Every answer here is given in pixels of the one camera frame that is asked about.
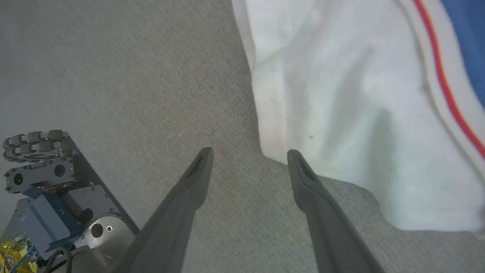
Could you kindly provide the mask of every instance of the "white cloth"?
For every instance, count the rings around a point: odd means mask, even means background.
[[[484,225],[485,187],[434,108],[392,0],[233,0],[263,153],[371,191],[401,229]]]

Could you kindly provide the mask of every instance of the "red stripe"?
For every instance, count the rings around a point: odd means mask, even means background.
[[[433,57],[435,58],[435,69],[436,74],[438,75],[439,85],[441,86],[441,90],[443,90],[443,95],[445,96],[446,104],[448,105],[448,109],[450,110],[451,114],[453,115],[456,123],[460,126],[463,133],[468,137],[470,142],[475,146],[477,151],[480,153],[482,158],[485,160],[485,147],[474,134],[474,132],[470,129],[467,122],[463,119],[458,110],[458,106],[453,99],[453,95],[450,91],[450,87],[446,82],[445,74],[443,72],[443,66],[441,64],[440,54],[439,54],[439,46],[438,40],[436,38],[435,31],[433,29],[433,25],[431,24],[431,20],[429,19],[428,13],[424,8],[421,0],[414,0],[416,7],[421,15],[421,19],[423,20],[424,26],[426,27],[426,31],[428,32],[428,36],[431,40],[431,47],[433,48]]]

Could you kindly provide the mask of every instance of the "black cable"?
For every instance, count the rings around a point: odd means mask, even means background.
[[[54,264],[54,261],[56,260],[57,256],[59,254],[62,254],[64,253],[64,256],[65,256],[65,260],[66,260],[66,263],[67,263],[67,269],[66,269],[66,273],[71,273],[72,271],[72,254],[71,254],[71,251],[65,247],[59,247],[56,249],[56,251],[54,252],[54,254],[52,254],[49,258],[49,262],[47,263],[46,265],[46,269],[44,270],[45,273],[50,273],[50,270],[52,269],[52,265]]]

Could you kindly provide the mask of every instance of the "blue cable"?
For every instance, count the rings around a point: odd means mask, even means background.
[[[27,251],[27,253],[24,255],[24,257],[22,257],[13,267],[11,270],[9,270],[9,273],[14,273],[15,269],[17,269],[18,265],[23,262],[25,260],[25,258],[27,258],[31,253],[32,251],[35,250],[35,247],[32,245],[30,246],[29,248],[29,251]]]

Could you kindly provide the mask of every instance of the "gray carpet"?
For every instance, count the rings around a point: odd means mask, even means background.
[[[230,1],[3,0],[0,52],[0,137],[69,131],[140,226],[214,147],[184,272],[316,272],[286,166],[259,149]],[[485,241],[398,230],[365,190],[323,183],[388,272],[485,272]],[[16,198],[2,191],[3,219]]]

